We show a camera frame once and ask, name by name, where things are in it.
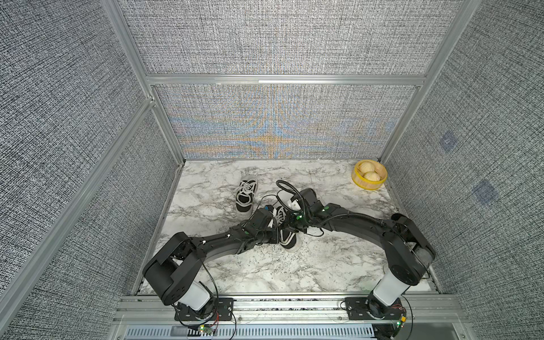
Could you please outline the black canvas sneaker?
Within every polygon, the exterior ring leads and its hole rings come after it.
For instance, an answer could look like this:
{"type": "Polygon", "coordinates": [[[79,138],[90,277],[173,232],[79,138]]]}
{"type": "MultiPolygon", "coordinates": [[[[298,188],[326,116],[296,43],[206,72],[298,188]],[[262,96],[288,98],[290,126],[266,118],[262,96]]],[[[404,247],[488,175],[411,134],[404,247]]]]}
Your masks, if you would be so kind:
{"type": "Polygon", "coordinates": [[[298,239],[296,233],[288,229],[288,222],[290,218],[288,211],[282,205],[277,203],[273,207],[273,214],[279,229],[279,245],[288,251],[293,251],[297,246],[298,239]]]}
{"type": "Polygon", "coordinates": [[[235,193],[235,205],[239,213],[247,213],[252,210],[257,189],[258,181],[254,178],[240,181],[235,193]]]}

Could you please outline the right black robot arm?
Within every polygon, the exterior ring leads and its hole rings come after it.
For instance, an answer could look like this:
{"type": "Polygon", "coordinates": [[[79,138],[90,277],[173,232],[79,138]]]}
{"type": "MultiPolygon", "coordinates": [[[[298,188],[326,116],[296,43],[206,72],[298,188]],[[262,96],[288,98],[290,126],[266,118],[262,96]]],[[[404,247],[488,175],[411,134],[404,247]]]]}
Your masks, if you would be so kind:
{"type": "Polygon", "coordinates": [[[395,213],[388,219],[349,211],[335,203],[322,204],[311,188],[287,190],[291,198],[286,209],[291,214],[286,226],[306,231],[321,228],[342,232],[375,245],[385,252],[388,270],[372,289],[370,303],[390,307],[412,286],[417,286],[436,258],[436,251],[407,216],[395,213]]]}

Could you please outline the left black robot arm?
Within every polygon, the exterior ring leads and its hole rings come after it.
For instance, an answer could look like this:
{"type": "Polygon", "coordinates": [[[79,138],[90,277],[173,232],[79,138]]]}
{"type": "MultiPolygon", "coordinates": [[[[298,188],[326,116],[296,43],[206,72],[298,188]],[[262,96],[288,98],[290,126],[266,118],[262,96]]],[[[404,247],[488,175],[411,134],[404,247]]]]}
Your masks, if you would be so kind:
{"type": "Polygon", "coordinates": [[[259,208],[251,218],[220,234],[190,237],[176,233],[147,262],[143,276],[164,305],[182,304],[207,318],[217,309],[218,291],[195,282],[206,262],[276,244],[278,238],[274,209],[259,208]]]}

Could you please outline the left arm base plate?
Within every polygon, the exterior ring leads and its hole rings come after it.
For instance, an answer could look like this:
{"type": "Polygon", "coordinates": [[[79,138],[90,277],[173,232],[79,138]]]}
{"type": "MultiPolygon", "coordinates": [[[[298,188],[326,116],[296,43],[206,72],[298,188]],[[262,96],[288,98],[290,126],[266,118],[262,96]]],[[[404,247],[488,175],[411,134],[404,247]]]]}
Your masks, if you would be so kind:
{"type": "Polygon", "coordinates": [[[214,322],[218,321],[231,321],[233,311],[234,299],[233,298],[211,298],[200,310],[194,310],[188,305],[183,303],[175,304],[176,321],[182,322],[199,322],[204,321],[214,322]]]}

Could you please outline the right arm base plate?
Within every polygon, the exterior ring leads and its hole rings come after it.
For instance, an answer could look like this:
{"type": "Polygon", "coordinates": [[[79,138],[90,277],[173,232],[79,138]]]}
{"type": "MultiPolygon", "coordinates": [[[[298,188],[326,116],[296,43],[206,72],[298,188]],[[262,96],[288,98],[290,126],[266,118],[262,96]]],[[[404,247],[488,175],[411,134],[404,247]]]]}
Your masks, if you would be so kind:
{"type": "Polygon", "coordinates": [[[402,320],[407,316],[407,311],[399,298],[391,306],[386,306],[373,298],[368,302],[366,297],[348,297],[344,300],[344,307],[352,321],[393,321],[402,320]]]}

